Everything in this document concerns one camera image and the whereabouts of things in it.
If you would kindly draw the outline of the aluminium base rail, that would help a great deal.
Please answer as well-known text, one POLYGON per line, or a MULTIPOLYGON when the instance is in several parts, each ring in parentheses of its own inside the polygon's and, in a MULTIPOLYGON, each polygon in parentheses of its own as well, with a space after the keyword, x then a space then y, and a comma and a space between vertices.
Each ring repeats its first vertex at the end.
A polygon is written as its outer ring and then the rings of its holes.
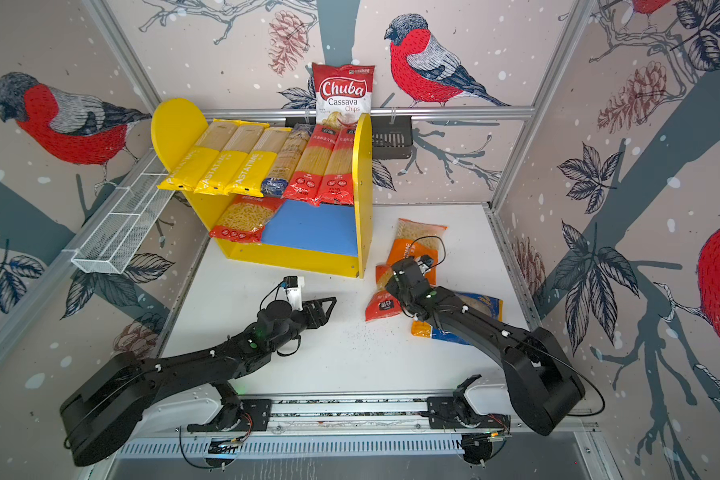
POLYGON ((453 401, 425 394, 296 395, 245 397, 245 417, 229 429, 211 425, 222 410, 210 389, 195 389, 158 403, 145 413, 130 440, 88 468, 105 479, 125 460, 183 461, 200 472, 243 460, 329 457, 455 455, 484 466, 501 450, 518 452, 519 466, 541 460, 571 441, 573 461, 589 478, 613 478, 614 457, 597 424, 565 420, 538 448, 522 446, 535 433, 514 417, 490 415, 476 427, 447 423, 453 401))

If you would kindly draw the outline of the blue spaghetti bag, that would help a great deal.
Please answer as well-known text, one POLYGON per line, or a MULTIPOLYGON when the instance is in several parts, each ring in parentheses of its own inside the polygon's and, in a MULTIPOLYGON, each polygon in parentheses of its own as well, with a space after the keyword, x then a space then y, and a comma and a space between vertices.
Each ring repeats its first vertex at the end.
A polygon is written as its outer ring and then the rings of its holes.
POLYGON ((265 197, 282 198, 312 135, 314 125, 295 125, 261 183, 265 197))

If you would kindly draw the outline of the blue orange pasta bag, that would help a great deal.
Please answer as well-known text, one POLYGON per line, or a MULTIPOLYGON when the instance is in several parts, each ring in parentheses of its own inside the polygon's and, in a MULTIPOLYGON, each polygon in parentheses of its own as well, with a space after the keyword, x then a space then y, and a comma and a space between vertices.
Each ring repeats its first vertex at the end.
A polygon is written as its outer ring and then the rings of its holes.
MULTIPOLYGON (((476 309, 490 318, 498 321, 503 320, 503 301, 501 299, 488 295, 455 292, 470 309, 476 309)), ((433 327, 424 321, 413 320, 411 325, 411 334, 415 337, 440 340, 450 343, 468 345, 468 342, 446 330, 433 327)))

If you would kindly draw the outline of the red macaroni bag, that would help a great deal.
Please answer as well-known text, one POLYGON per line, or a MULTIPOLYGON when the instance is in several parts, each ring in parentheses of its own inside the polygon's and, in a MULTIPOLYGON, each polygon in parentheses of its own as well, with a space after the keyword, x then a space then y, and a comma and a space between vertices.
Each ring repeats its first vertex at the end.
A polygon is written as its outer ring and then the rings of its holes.
POLYGON ((279 198, 237 195, 209 236, 239 244, 259 244, 267 224, 284 203, 279 198))

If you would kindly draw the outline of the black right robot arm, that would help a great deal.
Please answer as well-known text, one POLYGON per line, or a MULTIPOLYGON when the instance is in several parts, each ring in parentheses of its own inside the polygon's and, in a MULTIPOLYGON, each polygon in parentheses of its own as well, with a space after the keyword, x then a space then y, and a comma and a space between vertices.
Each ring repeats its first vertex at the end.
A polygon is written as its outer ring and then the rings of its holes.
POLYGON ((579 374, 548 330, 514 327, 468 306, 445 287, 432 286, 432 263, 404 258, 391 267, 385 290, 417 319, 452 333, 503 369, 514 412, 532 431, 550 434, 585 396, 579 374))

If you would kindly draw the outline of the yellow Pastatime spaghetti bag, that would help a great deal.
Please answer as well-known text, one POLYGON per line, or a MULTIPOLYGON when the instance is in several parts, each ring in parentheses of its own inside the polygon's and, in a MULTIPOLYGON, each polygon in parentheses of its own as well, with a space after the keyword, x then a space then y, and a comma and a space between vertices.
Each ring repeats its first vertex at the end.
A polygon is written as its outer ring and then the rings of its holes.
POLYGON ((268 127, 266 123, 238 122, 233 135, 199 180, 194 192, 224 195, 225 188, 268 127))
POLYGON ((178 166, 157 188, 168 191, 194 191, 238 127, 239 122, 233 120, 210 123, 178 166))
POLYGON ((291 128, 286 127, 266 129, 233 175, 232 180, 225 186, 223 193, 263 197, 261 184, 290 132, 291 128))

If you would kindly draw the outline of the red spaghetti bag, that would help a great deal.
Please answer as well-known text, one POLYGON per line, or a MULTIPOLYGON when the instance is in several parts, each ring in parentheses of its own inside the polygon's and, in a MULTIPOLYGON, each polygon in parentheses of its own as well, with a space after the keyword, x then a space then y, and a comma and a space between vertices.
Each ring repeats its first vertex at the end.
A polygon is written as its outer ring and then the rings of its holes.
POLYGON ((286 200, 320 205, 319 189, 338 139, 339 130, 317 125, 286 187, 286 200))
POLYGON ((353 205, 354 127, 341 130, 326 166, 316 200, 319 204, 353 205))

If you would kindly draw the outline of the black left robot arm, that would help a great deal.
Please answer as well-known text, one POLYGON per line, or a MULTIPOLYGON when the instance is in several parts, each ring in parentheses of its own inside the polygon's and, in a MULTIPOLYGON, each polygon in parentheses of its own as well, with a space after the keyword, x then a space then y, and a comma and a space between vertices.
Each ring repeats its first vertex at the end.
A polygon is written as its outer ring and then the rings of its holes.
POLYGON ((285 344, 300 341, 303 331, 326 325, 336 303, 335 297, 325 297, 294 310, 276 300, 242 332, 214 347, 156 359, 139 359, 132 352, 115 355, 60 406, 64 448, 78 467, 105 459, 126 443, 153 404, 254 373, 285 344))

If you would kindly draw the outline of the orange macaroni bag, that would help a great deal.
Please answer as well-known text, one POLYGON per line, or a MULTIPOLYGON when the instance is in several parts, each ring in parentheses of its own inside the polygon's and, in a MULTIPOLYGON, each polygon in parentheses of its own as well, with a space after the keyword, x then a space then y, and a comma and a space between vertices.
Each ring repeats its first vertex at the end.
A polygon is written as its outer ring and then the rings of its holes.
POLYGON ((444 225, 399 218, 384 272, 379 271, 377 286, 384 289, 391 278, 392 265, 404 258, 429 256, 435 264, 440 262, 445 256, 442 240, 446 231, 447 226, 444 225))

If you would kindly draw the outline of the red short pasta bag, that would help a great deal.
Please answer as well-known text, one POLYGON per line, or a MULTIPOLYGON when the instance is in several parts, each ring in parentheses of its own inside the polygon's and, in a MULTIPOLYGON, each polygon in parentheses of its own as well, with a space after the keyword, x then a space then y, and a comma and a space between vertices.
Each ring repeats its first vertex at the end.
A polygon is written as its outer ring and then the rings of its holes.
POLYGON ((386 290, 386 283, 391 277, 392 272, 388 265, 379 264, 376 266, 376 292, 365 309, 366 322, 391 318, 402 313, 398 300, 386 290))

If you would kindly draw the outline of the black wall basket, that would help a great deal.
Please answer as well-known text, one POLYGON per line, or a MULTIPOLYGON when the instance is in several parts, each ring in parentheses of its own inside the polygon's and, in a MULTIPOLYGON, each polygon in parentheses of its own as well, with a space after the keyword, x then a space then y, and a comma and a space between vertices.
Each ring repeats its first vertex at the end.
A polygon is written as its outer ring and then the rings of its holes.
POLYGON ((373 158, 377 160, 410 159, 413 153, 410 117, 372 116, 373 158))

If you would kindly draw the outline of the yellow pink blue shelf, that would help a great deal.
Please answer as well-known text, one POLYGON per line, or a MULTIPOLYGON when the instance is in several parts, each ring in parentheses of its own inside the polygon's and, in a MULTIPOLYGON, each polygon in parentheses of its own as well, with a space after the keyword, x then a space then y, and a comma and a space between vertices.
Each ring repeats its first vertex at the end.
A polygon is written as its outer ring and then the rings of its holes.
MULTIPOLYGON (((162 102, 152 116, 156 155, 173 171, 207 129, 204 113, 191 101, 162 102)), ((354 206, 319 207, 288 200, 263 230, 259 244, 216 240, 230 260, 363 278, 372 235, 372 121, 360 116, 353 145, 354 206)))

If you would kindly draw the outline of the Chuba cassava chips bag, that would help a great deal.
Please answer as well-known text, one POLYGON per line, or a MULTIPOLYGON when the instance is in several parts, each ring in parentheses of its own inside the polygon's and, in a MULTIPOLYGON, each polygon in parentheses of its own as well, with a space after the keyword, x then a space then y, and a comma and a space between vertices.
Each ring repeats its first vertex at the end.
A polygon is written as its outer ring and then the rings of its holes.
POLYGON ((372 109, 374 66, 312 64, 316 122, 342 129, 356 125, 372 109))

